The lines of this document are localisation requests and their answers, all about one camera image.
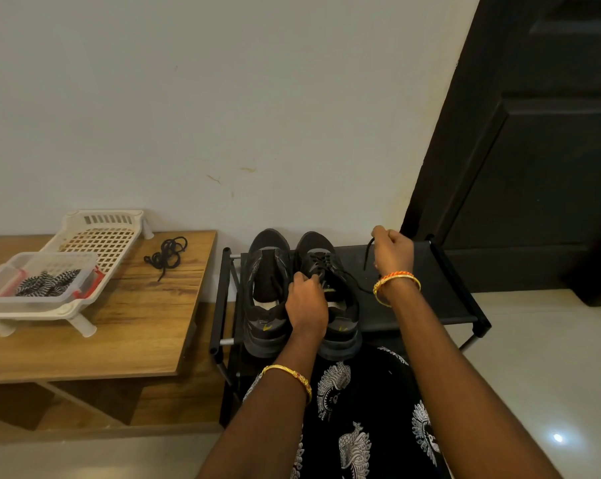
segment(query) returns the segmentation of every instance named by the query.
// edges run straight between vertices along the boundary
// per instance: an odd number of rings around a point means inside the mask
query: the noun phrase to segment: orange bangle
[[[300,381],[301,384],[305,387],[305,391],[307,392],[307,404],[309,405],[309,403],[311,402],[311,386],[309,385],[309,381],[307,381],[307,379],[303,375],[282,365],[269,365],[268,367],[263,368],[263,371],[261,371],[261,375],[264,375],[267,370],[272,369],[283,370],[284,372],[288,372],[290,375],[296,378],[296,380]]]
[[[380,298],[378,297],[378,290],[387,281],[390,281],[390,280],[395,279],[395,278],[401,278],[401,277],[413,280],[414,283],[416,283],[416,285],[418,286],[418,290],[421,290],[423,288],[423,286],[421,285],[420,281],[417,280],[416,276],[414,276],[412,273],[407,272],[407,271],[392,272],[391,274],[387,274],[385,277],[382,277],[382,278],[378,279],[378,282],[376,282],[376,284],[374,284],[374,290],[373,290],[374,297],[376,297],[376,300],[380,304],[382,304],[383,306],[386,306],[386,307],[391,307],[391,305],[389,305],[387,303],[384,303],[383,301],[380,300]]]

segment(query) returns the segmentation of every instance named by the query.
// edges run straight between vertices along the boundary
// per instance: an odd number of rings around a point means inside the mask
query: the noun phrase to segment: wooden table
[[[189,242],[181,265],[158,282],[161,272],[143,257],[179,235]],[[0,264],[49,238],[0,237]],[[20,322],[11,336],[0,337],[3,434],[217,426],[223,379],[207,352],[213,306],[196,313],[215,239],[214,231],[140,237],[83,311],[97,326],[90,338],[66,321]]]

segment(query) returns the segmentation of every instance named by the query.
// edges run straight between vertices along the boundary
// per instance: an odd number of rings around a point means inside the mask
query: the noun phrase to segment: black door
[[[481,0],[401,231],[472,292],[567,287],[601,241],[601,0]]]

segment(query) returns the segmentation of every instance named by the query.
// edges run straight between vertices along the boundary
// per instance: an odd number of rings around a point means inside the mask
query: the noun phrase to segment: fabric
[[[53,276],[46,271],[38,276],[28,277],[14,291],[17,297],[56,297],[67,290],[81,269],[61,272]]]
[[[400,355],[363,345],[344,362],[319,356],[310,383],[314,397],[291,478],[450,479],[416,378]]]

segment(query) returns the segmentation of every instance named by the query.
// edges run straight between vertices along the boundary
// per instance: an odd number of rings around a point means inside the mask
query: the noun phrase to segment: black shoe rack
[[[364,289],[371,290],[378,280],[378,272],[371,265],[363,270],[365,245],[336,247],[336,252],[343,262],[344,268],[350,272]],[[373,262],[373,248],[369,252]],[[245,262],[248,254],[232,254],[229,247],[223,249],[219,288],[216,296],[214,323],[210,337],[210,355],[220,373],[225,378],[225,391],[221,406],[219,423],[225,427],[238,410],[242,397],[254,382],[260,371],[273,360],[263,360],[250,355],[243,346],[243,303],[241,281],[247,279],[247,271],[241,266],[241,278],[234,265],[235,260]],[[423,285],[423,296],[432,307],[442,324],[472,323],[472,335],[461,346],[465,351],[478,338],[485,336],[492,327],[474,298],[464,286],[442,248],[433,238],[414,243],[414,274]],[[236,305],[232,337],[223,338],[227,298],[233,279],[237,289]],[[405,348],[393,311],[380,305],[373,295],[355,290],[360,304],[359,330],[363,342],[374,346],[385,346],[395,353],[406,356]],[[228,364],[225,365],[225,354],[228,350]]]

